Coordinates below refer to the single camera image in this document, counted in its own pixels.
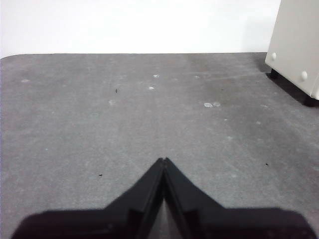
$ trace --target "white speck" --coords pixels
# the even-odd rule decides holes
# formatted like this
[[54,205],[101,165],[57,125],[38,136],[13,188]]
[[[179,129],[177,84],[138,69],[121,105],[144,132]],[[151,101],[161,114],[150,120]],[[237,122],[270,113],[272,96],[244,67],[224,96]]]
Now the white speck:
[[213,106],[220,107],[220,102],[218,102],[218,101],[214,102]]
[[207,107],[207,108],[212,108],[213,105],[211,103],[204,103],[204,106]]
[[109,101],[109,104],[112,106],[112,105],[115,104],[115,101],[114,101],[114,100],[110,100],[110,101]]

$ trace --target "cabinet leg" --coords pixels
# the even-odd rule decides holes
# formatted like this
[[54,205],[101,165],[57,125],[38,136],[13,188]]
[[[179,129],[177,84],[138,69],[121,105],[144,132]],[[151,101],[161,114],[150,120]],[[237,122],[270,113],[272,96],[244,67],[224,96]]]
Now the cabinet leg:
[[270,78],[276,79],[279,76],[279,73],[275,71],[274,69],[271,69]]
[[311,98],[310,96],[306,96],[304,105],[308,107],[313,107],[317,103],[317,100],[314,98]]

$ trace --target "debris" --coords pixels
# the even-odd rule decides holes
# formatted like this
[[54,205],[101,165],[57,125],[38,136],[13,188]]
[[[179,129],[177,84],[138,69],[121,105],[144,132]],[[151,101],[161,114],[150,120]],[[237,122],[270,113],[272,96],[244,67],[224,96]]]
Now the debris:
[[214,102],[213,106],[220,107],[220,102],[218,102],[218,101]]
[[204,106],[205,106],[206,108],[211,108],[211,107],[213,107],[213,105],[212,105],[211,103],[204,103]]

